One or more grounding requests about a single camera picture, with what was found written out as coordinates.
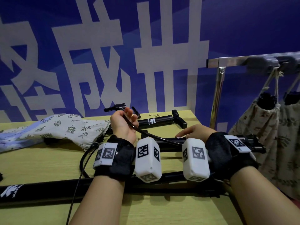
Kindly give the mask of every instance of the white logo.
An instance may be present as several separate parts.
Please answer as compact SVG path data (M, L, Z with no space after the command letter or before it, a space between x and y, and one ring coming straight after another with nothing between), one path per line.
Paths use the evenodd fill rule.
M155 118L151 119L151 120L150 120L150 123L151 123L151 124L153 124L153 123L155 124L155 123L156 123Z
M8 187L6 188L6 190L3 191L3 193L1 193L0 196L1 196L1 197L4 197L4 195L5 195L6 197L8 197L12 192L14 192L14 193L13 193L13 197L15 197L15 195L16 195L18 189L19 189L21 186L22 186L22 185L10 185L10 186L8 186Z

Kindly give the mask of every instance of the metal pole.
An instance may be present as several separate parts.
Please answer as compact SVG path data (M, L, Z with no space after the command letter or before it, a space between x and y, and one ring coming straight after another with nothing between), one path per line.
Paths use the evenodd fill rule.
M226 66L227 66L227 57L220 57L218 59L216 87L215 87L214 100L212 102L212 113L210 116L210 124L209 124L209 127L212 129L216 129L216 121L218 117L218 110L219 110Z

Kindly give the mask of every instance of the hanging bag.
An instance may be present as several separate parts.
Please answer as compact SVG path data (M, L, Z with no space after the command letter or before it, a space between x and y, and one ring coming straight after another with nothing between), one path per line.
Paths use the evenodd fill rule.
M300 80L300 73L286 95ZM277 140L276 186L291 198L300 200L300 101L280 107Z
M278 68L274 68L269 78L265 82L260 94L269 88L272 79L275 79L275 95L277 102L271 110L262 109L257 105L257 97L246 112L240 117L237 123L229 131L230 135L257 135L260 142L266 147L267 153L256 153L255 157L260 164L259 171L270 181L275 182L272 178L276 171L276 154L277 154L277 137L280 104L278 103L278 79L282 73Z

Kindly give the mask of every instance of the forearm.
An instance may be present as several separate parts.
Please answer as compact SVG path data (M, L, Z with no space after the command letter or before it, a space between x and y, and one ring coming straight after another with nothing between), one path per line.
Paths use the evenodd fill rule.
M70 224L119 224L124 182L94 177Z
M299 224L300 210L254 167L239 170L230 184L248 225Z

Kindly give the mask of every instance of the blue wall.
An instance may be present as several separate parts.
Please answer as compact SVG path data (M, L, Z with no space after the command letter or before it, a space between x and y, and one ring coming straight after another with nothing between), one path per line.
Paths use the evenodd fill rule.
M208 125L216 69L204 67L207 57L300 51L300 0L171 0L171 7L168 0L103 0L109 19L95 1L100 3L87 0L87 9L85 0L0 0L0 121L34 121L53 113L105 115L105 103L124 98L141 113L189 108ZM190 9L190 2L202 3L198 18L197 11ZM102 11L97 13L95 6ZM83 18L79 8L82 13L89 13L91 25L85 24L88 17ZM138 48L144 48L143 41L147 40L141 29L147 24L141 18L139 24L139 14L147 9L152 44L149 51L163 48L150 54L148 59L153 60L149 62L138 55ZM172 16L171 21L161 21L161 13L166 13L167 19ZM104 30L97 22L116 26ZM68 25L78 25L76 33ZM91 31L85 34L81 25L88 25ZM198 26L200 35L192 34ZM198 41L192 42L193 36L199 36ZM171 48L175 47L180 56L178 49L184 43L187 52L197 55L198 60L191 56L182 63L170 64L177 60ZM200 47L199 53L193 50L194 44ZM155 59L157 55L162 57L160 62ZM99 65L99 57L105 64ZM152 84L143 74L148 69ZM105 97L102 92L109 80L104 78L109 79L113 73L116 83L109 86L112 93ZM280 79L281 95L294 77ZM173 85L167 81L172 78ZM246 75L243 67L227 68L218 122L232 126L258 95L266 78Z

